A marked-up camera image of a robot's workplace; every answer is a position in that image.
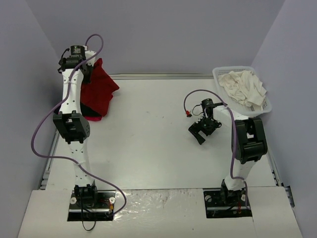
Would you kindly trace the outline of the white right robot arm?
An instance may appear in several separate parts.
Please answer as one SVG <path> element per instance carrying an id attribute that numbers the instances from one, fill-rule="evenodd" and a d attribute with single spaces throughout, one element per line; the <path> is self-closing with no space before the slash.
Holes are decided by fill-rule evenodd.
<path id="1" fill-rule="evenodd" d="M 205 142 L 200 132 L 209 136 L 223 125 L 231 127 L 230 171 L 221 183 L 219 197 L 226 205 L 237 203 L 242 195 L 247 198 L 246 178 L 255 163 L 267 153 L 263 122 L 259 117 L 245 116 L 210 98 L 200 105 L 202 116 L 188 129 L 200 145 Z"/>

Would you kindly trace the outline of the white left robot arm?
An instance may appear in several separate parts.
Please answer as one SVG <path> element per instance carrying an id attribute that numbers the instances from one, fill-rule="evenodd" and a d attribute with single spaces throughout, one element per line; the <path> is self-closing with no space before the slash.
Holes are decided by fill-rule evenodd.
<path id="1" fill-rule="evenodd" d="M 70 46 L 70 56 L 59 61 L 63 79 L 63 99 L 53 122 L 61 137 L 68 144 L 71 159 L 75 160 L 75 186 L 73 196 L 79 205 L 92 208 L 98 205 L 100 195 L 97 193 L 95 179 L 87 174 L 90 163 L 87 142 L 90 136 L 89 122 L 81 113 L 81 85 L 89 82 L 93 66 L 87 63 L 94 52 L 80 45 Z"/>

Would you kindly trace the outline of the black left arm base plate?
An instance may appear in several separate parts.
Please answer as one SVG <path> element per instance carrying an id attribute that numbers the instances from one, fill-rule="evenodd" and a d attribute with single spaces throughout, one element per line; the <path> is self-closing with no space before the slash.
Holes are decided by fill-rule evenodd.
<path id="1" fill-rule="evenodd" d="M 80 197 L 72 192 L 67 221 L 112 221 L 115 201 L 114 191 L 98 191 L 96 201 L 85 198 L 83 199 L 83 208 L 81 208 Z"/>

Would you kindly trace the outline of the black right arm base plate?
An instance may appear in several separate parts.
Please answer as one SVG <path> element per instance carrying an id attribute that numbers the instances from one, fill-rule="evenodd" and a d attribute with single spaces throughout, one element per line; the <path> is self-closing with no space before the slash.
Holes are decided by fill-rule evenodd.
<path id="1" fill-rule="evenodd" d="M 223 200 L 223 193 L 220 188 L 204 189 L 203 196 L 205 200 L 206 218 L 224 219 L 224 218 L 243 218 L 252 217 L 252 211 L 245 204 L 245 190 L 236 191 L 228 202 Z"/>

